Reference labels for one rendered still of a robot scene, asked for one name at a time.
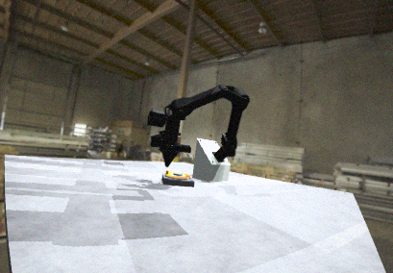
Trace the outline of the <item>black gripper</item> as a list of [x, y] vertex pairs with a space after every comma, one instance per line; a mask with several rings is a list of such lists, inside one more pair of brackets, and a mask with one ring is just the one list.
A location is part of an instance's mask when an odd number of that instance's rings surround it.
[[168, 168], [170, 163], [175, 159], [178, 153], [180, 152], [190, 153], [191, 147], [190, 145], [183, 145], [178, 143], [178, 136], [181, 135], [181, 133], [179, 133], [179, 130], [165, 128], [165, 130], [162, 132], [166, 133], [166, 131], [168, 131], [167, 133], [170, 136], [170, 141], [168, 141], [168, 143], [164, 142], [161, 145], [157, 145], [157, 144], [153, 145], [151, 142], [151, 147], [160, 148], [159, 150], [161, 151], [163, 156], [164, 167]]

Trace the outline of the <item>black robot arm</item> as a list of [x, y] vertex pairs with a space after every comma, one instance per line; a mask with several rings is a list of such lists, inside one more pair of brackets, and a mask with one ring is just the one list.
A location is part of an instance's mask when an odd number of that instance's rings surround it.
[[[232, 104], [232, 114], [228, 127], [228, 132], [222, 134], [222, 147], [216, 152], [212, 152], [218, 162], [225, 162], [226, 157], [234, 157], [237, 148], [237, 129], [239, 121], [249, 103], [249, 97], [243, 87], [227, 86], [219, 84], [203, 93], [196, 94], [190, 97], [181, 97], [174, 99], [169, 105], [164, 107], [164, 111], [152, 109], [148, 114], [147, 124], [156, 127], [180, 130], [181, 120], [190, 115], [195, 109], [204, 106], [217, 99], [227, 99]], [[172, 114], [170, 115], [170, 110]], [[164, 142], [170, 141], [170, 136], [167, 133], [160, 133], [151, 136], [152, 144], [161, 145]]]

